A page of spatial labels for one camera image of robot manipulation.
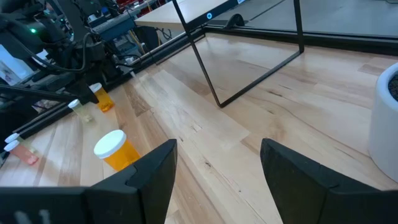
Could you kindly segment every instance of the light wood surface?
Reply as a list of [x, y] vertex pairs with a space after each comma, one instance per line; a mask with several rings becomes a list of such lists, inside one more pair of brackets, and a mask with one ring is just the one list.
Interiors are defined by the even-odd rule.
[[[209, 12], [226, 1], [227, 0], [177, 0], [186, 23]], [[172, 1], [136, 19], [135, 22], [139, 26], [184, 30]]]
[[[197, 44], [217, 93], [232, 95], [285, 59], [295, 45], [207, 34]], [[71, 114], [28, 140], [40, 161], [10, 156], [2, 186], [92, 185], [114, 171], [93, 154], [120, 128], [142, 154], [178, 140], [166, 223], [282, 223], [262, 172], [262, 138], [381, 190], [398, 189], [367, 150], [374, 85], [396, 57], [306, 47], [287, 66], [219, 109], [192, 48], [137, 74], [110, 93], [116, 106], [96, 123]]]

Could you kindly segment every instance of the white bottle cap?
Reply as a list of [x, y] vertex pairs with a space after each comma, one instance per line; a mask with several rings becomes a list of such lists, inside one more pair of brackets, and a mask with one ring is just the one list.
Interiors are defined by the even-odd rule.
[[92, 84], [92, 85], [90, 86], [90, 89], [91, 89], [91, 91], [92, 91], [93, 93], [97, 92], [97, 91], [100, 90], [101, 88], [102, 88], [101, 83], [95, 83], [95, 84]]
[[69, 107], [70, 109], [73, 109], [75, 106], [77, 106], [77, 105], [79, 105], [79, 104], [80, 104], [80, 100], [75, 99], [75, 100], [73, 100], [72, 102], [70, 102], [70, 103], [68, 104], [68, 107]]
[[13, 140], [12, 142], [8, 143], [8, 145], [6, 147], [4, 147], [4, 150], [9, 152], [9, 151], [13, 150], [15, 147], [17, 147], [18, 145], [19, 145], [19, 141]]
[[13, 140], [16, 140], [18, 137], [19, 137], [19, 134], [18, 133], [14, 133], [14, 134], [8, 136], [6, 138], [6, 140], [4, 140], [4, 141], [8, 144], [8, 143], [12, 142]]
[[122, 130], [111, 131], [102, 137], [94, 147], [94, 154], [100, 159], [107, 158], [122, 147], [126, 134]]

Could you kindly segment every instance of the black metal frame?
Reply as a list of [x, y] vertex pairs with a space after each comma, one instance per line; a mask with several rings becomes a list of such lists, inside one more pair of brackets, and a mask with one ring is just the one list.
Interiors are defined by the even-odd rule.
[[297, 27], [297, 43], [298, 43], [298, 51], [291, 55], [289, 58], [285, 59], [283, 62], [280, 64], [276, 65], [274, 68], [270, 69], [268, 72], [263, 74], [261, 77], [258, 79], [254, 80], [252, 83], [249, 85], [245, 86], [242, 90], [239, 90], [237, 93], [235, 93], [233, 96], [225, 100], [224, 102], [220, 103], [220, 100], [218, 99], [217, 93], [214, 89], [214, 86], [210, 80], [210, 77], [206, 71], [205, 65], [203, 64], [203, 61], [200, 57], [199, 51], [195, 45], [195, 40], [191, 36], [191, 31], [192, 29], [204, 24], [208, 19], [211, 19], [213, 16], [218, 16], [228, 9], [231, 9], [232, 7], [235, 7], [238, 2], [237, 0], [229, 0], [226, 1], [225, 3], [217, 6], [216, 8], [212, 9], [210, 12], [207, 12], [206, 14], [201, 15], [200, 17], [197, 17], [196, 19], [190, 21], [189, 23], [185, 22], [184, 16], [182, 15], [182, 12], [180, 10], [180, 7], [178, 6], [177, 0], [172, 0], [174, 8], [178, 14], [178, 17], [181, 20], [182, 27], [184, 28], [184, 31], [188, 37], [188, 40], [190, 42], [190, 45], [192, 46], [193, 52], [195, 53], [196, 58], [198, 59], [200, 68], [205, 75], [207, 84], [210, 87], [211, 93], [213, 94], [213, 97], [216, 101], [216, 104], [220, 108], [224, 108], [237, 98], [239, 98], [241, 95], [245, 94], [245, 92], [249, 91], [251, 88], [255, 87], [258, 83], [262, 82], [264, 79], [278, 71], [280, 68], [282, 68], [284, 65], [288, 64], [290, 61], [298, 57], [301, 53], [304, 52], [304, 41], [303, 41], [303, 26], [302, 26], [302, 20], [301, 20], [301, 10], [300, 10], [300, 0], [294, 0], [294, 13], [295, 13], [295, 20], [296, 20], [296, 27]]
[[[237, 5], [237, 0], [235, 1], [230, 0], [228, 2], [231, 2], [231, 4], [227, 5], [227, 7], [225, 7], [225, 5], [220, 6], [224, 7], [224, 11], [227, 10], [228, 7], [233, 7]], [[223, 10], [220, 10], [221, 9], [220, 7], [217, 7], [216, 9], [213, 9], [211, 11], [211, 13], [213, 13], [213, 17], [223, 12]], [[202, 15], [200, 18], [204, 24], [206, 21], [208, 21], [206, 14]], [[195, 29], [194, 26], [196, 26], [198, 23], [196, 22], [196, 19], [194, 21], [195, 22], [191, 21], [188, 23], [188, 28], [190, 29], [189, 32], [190, 38], [188, 38], [188, 33], [182, 34], [166, 42], [160, 47], [151, 50], [150, 53], [146, 53], [141, 57], [142, 59], [141, 61], [138, 60], [134, 62], [133, 64], [134, 69], [132, 70], [135, 73], [138, 73], [156, 62], [160, 63], [161, 61], [165, 60], [165, 58], [170, 57], [173, 53], [181, 50], [183, 47], [187, 45], [189, 46], [190, 40], [192, 39], [196, 40], [197, 38], [205, 35], [205, 33], [207, 32], [235, 35], [242, 37], [252, 37], [257, 39], [275, 40], [279, 42], [290, 42], [296, 44], [301, 41], [301, 44], [299, 45], [302, 46], [304, 44], [315, 45], [315, 46], [335, 48], [335, 49], [354, 50], [359, 52], [398, 56], [398, 37], [376, 37], [370, 35], [356, 35], [356, 34], [330, 34], [330, 33], [321, 33], [321, 32], [303, 32], [303, 39], [298, 39], [297, 38], [298, 33], [295, 30], [272, 30], [272, 29], [258, 29], [254, 27], [236, 27], [236, 26], [230, 29], [225, 29], [223, 26], [214, 26], [214, 25], [207, 25]], [[127, 72], [116, 81], [105, 86], [105, 89], [107, 91], [110, 91], [113, 88], [116, 88], [117, 86], [128, 81], [130, 78], [132, 78], [132, 76]], [[248, 91], [250, 88], [252, 88], [252, 86], [247, 86], [246, 88], [241, 90], [239, 92], [240, 95]], [[53, 110], [46, 111], [46, 116], [38, 116], [36, 119], [23, 125], [14, 132], [18, 132], [19, 134], [21, 134], [23, 138], [27, 138], [39, 132], [41, 129], [45, 128], [46, 126], [52, 124], [56, 120], [64, 117], [66, 114], [70, 112], [71, 109], [69, 109], [67, 105], [63, 104], [63, 106], [59, 106], [57, 110], [56, 108], [54, 108]]]

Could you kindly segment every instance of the black metal stand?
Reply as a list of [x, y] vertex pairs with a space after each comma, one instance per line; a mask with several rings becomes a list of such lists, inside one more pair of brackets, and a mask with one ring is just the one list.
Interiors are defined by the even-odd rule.
[[190, 45], [192, 46], [193, 52], [195, 53], [195, 56], [198, 59], [200, 68], [203, 72], [203, 74], [205, 75], [207, 84], [210, 87], [211, 93], [213, 94], [213, 97], [216, 101], [216, 104], [220, 107], [220, 108], [224, 108], [226, 105], [230, 104], [232, 101], [236, 100], [238, 97], [240, 97], [241, 95], [245, 94], [245, 92], [249, 91], [251, 88], [255, 87], [258, 83], [260, 83], [261, 81], [263, 81], [264, 79], [266, 79], [268, 76], [272, 75], [274, 72], [278, 71], [280, 68], [282, 68], [284, 65], [286, 65], [287, 63], [289, 63], [291, 60], [295, 59], [297, 56], [299, 56], [301, 53], [304, 52], [304, 41], [303, 41], [303, 27], [302, 27], [302, 21], [301, 21], [301, 10], [300, 10], [300, 1], [299, 0], [294, 0], [294, 13], [295, 13], [295, 19], [296, 19], [296, 27], [297, 27], [297, 42], [298, 42], [298, 51], [296, 53], [294, 53], [293, 55], [291, 55], [289, 58], [287, 58], [286, 60], [284, 60], [283, 62], [281, 62], [280, 64], [276, 65], [274, 68], [270, 69], [267, 73], [263, 74], [261, 77], [259, 77], [258, 79], [254, 80], [252, 83], [250, 83], [248, 86], [244, 87], [242, 90], [238, 91], [237, 93], [235, 93], [233, 96], [231, 96], [230, 98], [228, 98], [227, 100], [225, 100], [224, 102], [220, 103], [217, 93], [214, 89], [214, 86], [210, 80], [210, 77], [206, 71], [205, 65], [203, 64], [203, 61], [200, 57], [199, 51], [195, 45], [195, 40], [192, 38], [191, 36], [191, 31], [202, 25], [205, 21], [207, 21], [208, 19], [211, 19], [213, 16], [217, 16], [218, 14], [221, 14], [223, 12], [225, 12], [226, 10], [236, 6], [237, 0], [230, 0], [225, 2], [224, 4], [212, 9], [210, 12], [194, 19], [193, 21], [189, 22], [188, 24], [185, 22], [185, 19], [181, 13], [180, 7], [178, 6], [177, 0], [172, 0], [173, 1], [173, 5], [174, 8], [178, 14], [178, 17], [181, 20], [182, 26], [185, 30], [185, 33], [189, 39]]

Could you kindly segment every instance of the floor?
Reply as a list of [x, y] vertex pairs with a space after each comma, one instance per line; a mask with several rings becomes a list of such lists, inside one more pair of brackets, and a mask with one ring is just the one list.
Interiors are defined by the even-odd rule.
[[[197, 44], [226, 98], [297, 48], [268, 40], [206, 34]], [[282, 223], [262, 172], [262, 138], [381, 190], [398, 183], [373, 163], [367, 140], [374, 84], [398, 57], [306, 47], [305, 52], [223, 109], [215, 106], [192, 48], [110, 93], [116, 106], [81, 124], [73, 114], [28, 141], [41, 154], [27, 167], [10, 156], [0, 185], [92, 185], [114, 171], [93, 154], [97, 140], [124, 130], [141, 154], [178, 140], [166, 223]]]
[[[300, 0], [303, 30], [345, 34], [398, 36], [398, 4], [384, 0]], [[295, 30], [293, 0], [246, 0], [217, 18], [225, 24], [240, 13], [246, 26]]]

